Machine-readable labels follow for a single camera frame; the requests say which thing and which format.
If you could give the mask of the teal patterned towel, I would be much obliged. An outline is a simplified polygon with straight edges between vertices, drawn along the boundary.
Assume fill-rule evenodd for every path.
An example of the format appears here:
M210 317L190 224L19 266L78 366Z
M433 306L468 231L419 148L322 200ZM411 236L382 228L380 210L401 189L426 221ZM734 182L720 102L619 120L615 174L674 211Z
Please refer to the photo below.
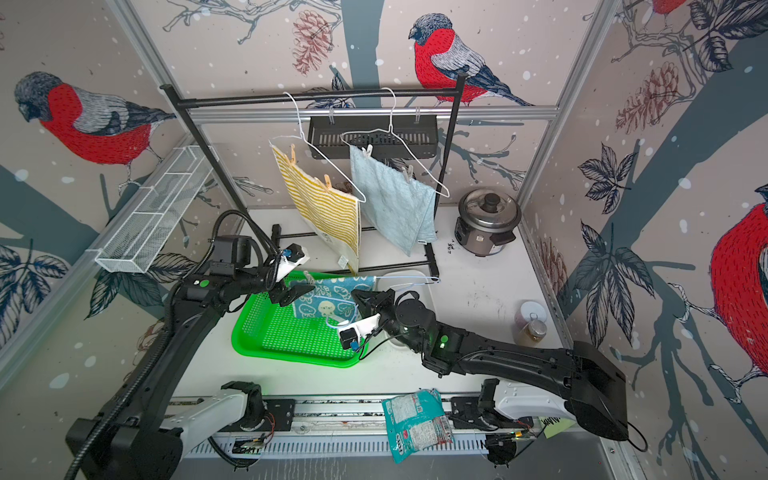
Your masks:
M353 322L359 318L358 307L352 298L353 290L372 291L375 278L369 277L331 277L293 280L295 285L313 285L314 289L295 300L291 306L298 319L329 319L337 324Z

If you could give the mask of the light blue wire hanger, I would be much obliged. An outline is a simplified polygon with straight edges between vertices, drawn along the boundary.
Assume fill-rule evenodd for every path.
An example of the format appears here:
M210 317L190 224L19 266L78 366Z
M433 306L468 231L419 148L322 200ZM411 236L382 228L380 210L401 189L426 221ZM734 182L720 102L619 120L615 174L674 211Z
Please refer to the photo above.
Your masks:
M362 341L381 332L386 320L382 314L364 313L363 308L352 298L353 290L360 289L368 293L392 289L396 296L413 290L430 297L430 285L439 283L437 276L425 275L416 270L392 272L384 276L337 278L320 281L318 285L327 286L330 293L326 296L315 293L313 299L320 300L317 311L329 328L338 334L352 329Z

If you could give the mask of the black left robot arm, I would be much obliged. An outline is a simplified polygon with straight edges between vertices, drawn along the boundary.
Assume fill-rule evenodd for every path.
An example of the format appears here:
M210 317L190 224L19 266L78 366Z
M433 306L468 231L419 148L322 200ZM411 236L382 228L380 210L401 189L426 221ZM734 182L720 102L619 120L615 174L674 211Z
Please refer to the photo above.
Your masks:
M164 426L165 413L203 340L237 299L266 293L287 306L299 297L283 280L308 261L306 251L277 247L247 214L252 235L220 234L231 214L218 217L208 251L171 290L162 330L129 379L95 418L78 419L67 432L73 460L65 478L171 478L195 443L190 428Z

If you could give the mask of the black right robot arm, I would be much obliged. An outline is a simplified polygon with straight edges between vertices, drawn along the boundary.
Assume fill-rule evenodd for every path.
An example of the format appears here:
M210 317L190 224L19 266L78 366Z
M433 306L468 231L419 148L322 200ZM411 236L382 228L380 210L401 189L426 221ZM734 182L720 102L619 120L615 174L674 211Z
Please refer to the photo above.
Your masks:
M629 439L626 376L593 345L576 341L570 349L542 349L492 340L438 321L413 291L355 289L352 298L361 314L377 318L376 332L402 342L434 373L489 375L538 387L562 399L565 412L588 432Z

